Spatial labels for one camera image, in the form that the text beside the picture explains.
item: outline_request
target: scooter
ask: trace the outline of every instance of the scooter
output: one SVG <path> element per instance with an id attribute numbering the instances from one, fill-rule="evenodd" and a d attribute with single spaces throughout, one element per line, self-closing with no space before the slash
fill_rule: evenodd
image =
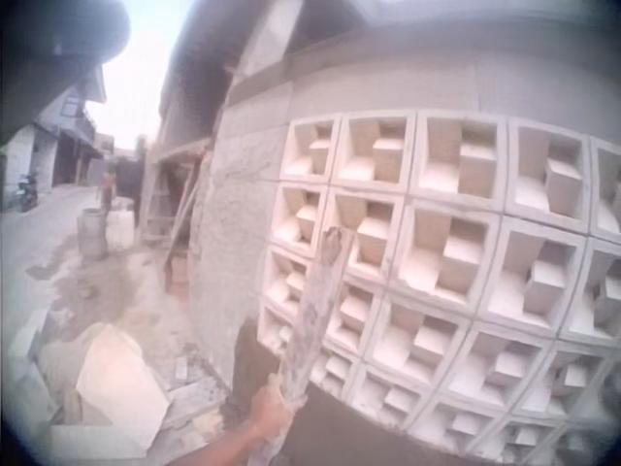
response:
<path id="1" fill-rule="evenodd" d="M 22 175 L 17 183 L 17 201 L 21 212 L 28 212 L 37 206 L 37 179 L 34 175 Z"/>

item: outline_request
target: hand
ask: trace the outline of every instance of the hand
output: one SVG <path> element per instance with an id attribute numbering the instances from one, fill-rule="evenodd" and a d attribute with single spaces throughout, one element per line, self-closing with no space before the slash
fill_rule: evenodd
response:
<path id="1" fill-rule="evenodd" d="M 278 377 L 270 376 L 268 384 L 257 391 L 252 398 L 250 428 L 263 439 L 276 437 L 293 420 L 293 413 L 284 406 Z"/>

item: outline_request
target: sky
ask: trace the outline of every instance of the sky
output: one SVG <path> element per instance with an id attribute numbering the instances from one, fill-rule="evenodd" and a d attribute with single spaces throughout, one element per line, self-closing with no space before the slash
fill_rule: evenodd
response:
<path id="1" fill-rule="evenodd" d="M 127 47 L 104 64 L 108 101 L 86 108 L 100 133 L 119 148 L 133 149 L 136 137 L 151 140 L 159 127 L 159 97 L 168 61 L 192 0 L 124 0 L 131 21 Z"/>

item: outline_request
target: bucket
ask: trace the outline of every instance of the bucket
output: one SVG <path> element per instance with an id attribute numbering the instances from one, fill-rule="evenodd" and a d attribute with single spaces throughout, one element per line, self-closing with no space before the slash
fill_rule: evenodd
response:
<path id="1" fill-rule="evenodd" d="M 78 217 L 78 248 L 86 260 L 101 260 L 108 254 L 106 213 L 84 209 Z"/>

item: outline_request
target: breeze block wall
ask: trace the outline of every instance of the breeze block wall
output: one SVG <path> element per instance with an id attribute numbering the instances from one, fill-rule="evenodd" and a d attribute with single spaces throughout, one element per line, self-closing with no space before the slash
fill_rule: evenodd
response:
<path id="1" fill-rule="evenodd" d="M 291 121 L 258 341 L 282 355 L 319 234 L 345 226 L 356 241 L 314 383 L 460 455 L 591 457 L 582 430 L 616 422 L 598 393 L 621 363 L 620 157 L 510 116 Z"/>

